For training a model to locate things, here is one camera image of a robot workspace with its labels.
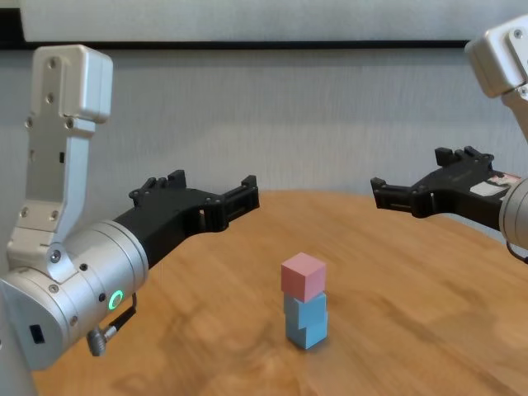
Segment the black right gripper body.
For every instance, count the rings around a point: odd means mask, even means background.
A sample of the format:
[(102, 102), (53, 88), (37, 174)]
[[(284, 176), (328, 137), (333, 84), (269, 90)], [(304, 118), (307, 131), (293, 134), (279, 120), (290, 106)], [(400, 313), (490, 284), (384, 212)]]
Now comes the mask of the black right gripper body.
[(453, 214), (498, 230), (502, 202), (520, 181), (518, 176), (493, 169), (490, 162), (453, 163), (417, 184), (412, 215)]

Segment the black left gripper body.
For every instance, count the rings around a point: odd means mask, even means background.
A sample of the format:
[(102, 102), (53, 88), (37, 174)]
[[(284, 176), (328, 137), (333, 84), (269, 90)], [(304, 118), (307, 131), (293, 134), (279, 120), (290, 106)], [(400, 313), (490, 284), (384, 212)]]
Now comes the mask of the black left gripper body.
[(188, 188), (166, 188), (166, 177), (150, 177), (129, 193), (133, 207), (114, 221), (130, 231), (147, 257), (148, 268), (156, 266), (185, 239), (202, 231), (201, 207), (215, 195)]

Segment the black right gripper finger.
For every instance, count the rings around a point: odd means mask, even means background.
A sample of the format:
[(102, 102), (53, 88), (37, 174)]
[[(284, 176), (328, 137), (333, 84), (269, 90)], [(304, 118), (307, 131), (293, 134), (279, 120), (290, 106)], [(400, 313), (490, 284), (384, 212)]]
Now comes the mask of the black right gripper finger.
[(432, 215), (432, 198), (428, 191), (389, 185), (378, 177), (372, 178), (370, 185), (378, 209), (401, 211), (420, 219)]
[(491, 163), (494, 156), (490, 153), (481, 153), (472, 146), (465, 146), (452, 150), (450, 148), (436, 148), (435, 149), (436, 164), (440, 167), (448, 167), (453, 164), (462, 162), (466, 163), (484, 163), (491, 168)]

